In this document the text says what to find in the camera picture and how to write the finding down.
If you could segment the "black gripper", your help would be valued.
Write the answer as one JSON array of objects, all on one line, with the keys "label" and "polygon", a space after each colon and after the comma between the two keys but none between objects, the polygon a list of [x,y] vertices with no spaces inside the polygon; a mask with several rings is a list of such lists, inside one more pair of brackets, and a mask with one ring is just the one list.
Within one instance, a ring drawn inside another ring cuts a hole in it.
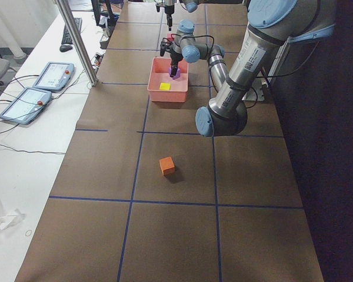
[{"label": "black gripper", "polygon": [[168,30],[171,31],[173,26],[172,14],[175,11],[175,0],[164,0],[164,10],[166,13]]},{"label": "black gripper", "polygon": [[178,64],[182,61],[182,54],[177,52],[174,48],[170,48],[170,58],[171,58],[171,67],[169,75],[171,78],[178,77]]}]

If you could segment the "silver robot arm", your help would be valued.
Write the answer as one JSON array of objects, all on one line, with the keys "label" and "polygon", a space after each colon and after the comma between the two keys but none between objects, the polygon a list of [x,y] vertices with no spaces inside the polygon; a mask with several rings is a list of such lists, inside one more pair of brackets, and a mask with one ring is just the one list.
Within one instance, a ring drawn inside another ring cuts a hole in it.
[{"label": "silver robot arm", "polygon": [[171,73],[176,73],[182,60],[206,60],[218,88],[216,97],[197,110],[195,124],[199,133],[212,137],[241,132],[247,123],[242,98],[273,51],[286,41],[314,42],[331,36],[336,10],[336,1],[250,1],[245,38],[231,69],[224,61],[223,48],[197,42],[194,23],[182,20],[169,45]]},{"label": "silver robot arm", "polygon": [[[163,0],[161,1],[162,6],[164,7],[165,13],[166,13],[166,22],[168,25],[168,30],[171,31],[172,30],[172,26],[173,26],[173,19],[172,19],[172,15],[175,12],[175,4],[176,4],[176,0]],[[181,1],[184,4],[185,9],[191,13],[193,11],[195,11],[199,5],[199,1]]]}]

